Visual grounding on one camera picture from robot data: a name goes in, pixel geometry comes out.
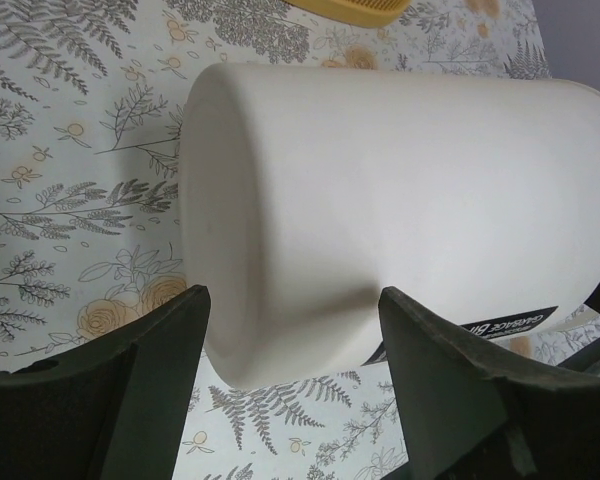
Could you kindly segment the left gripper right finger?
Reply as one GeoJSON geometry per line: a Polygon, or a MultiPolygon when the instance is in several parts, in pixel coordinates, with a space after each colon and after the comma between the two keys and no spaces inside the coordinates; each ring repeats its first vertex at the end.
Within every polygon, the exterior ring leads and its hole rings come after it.
{"type": "Polygon", "coordinates": [[[516,355],[394,287],[379,319],[408,460],[396,479],[600,479],[600,376],[516,355]]]}

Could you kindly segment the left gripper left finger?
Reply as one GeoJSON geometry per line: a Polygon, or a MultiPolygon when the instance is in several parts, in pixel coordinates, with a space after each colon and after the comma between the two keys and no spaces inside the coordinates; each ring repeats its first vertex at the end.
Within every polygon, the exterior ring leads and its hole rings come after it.
{"type": "Polygon", "coordinates": [[[211,300],[196,285],[84,345],[0,371],[0,479],[169,479],[211,300]]]}

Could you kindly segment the cream white bin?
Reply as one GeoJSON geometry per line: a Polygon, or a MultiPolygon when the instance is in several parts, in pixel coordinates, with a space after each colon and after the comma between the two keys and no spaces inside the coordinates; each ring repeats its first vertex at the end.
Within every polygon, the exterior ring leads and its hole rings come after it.
{"type": "Polygon", "coordinates": [[[178,189],[232,387],[374,361],[389,286],[485,339],[539,332],[600,282],[600,92],[214,64],[185,104],[178,189]]]}

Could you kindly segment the yellow mesh basket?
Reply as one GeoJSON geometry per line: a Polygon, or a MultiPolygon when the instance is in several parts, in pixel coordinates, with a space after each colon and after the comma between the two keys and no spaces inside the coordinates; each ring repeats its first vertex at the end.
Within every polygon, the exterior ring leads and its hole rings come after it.
{"type": "Polygon", "coordinates": [[[309,13],[362,28],[381,28],[399,18],[410,0],[285,0],[309,13]]]}

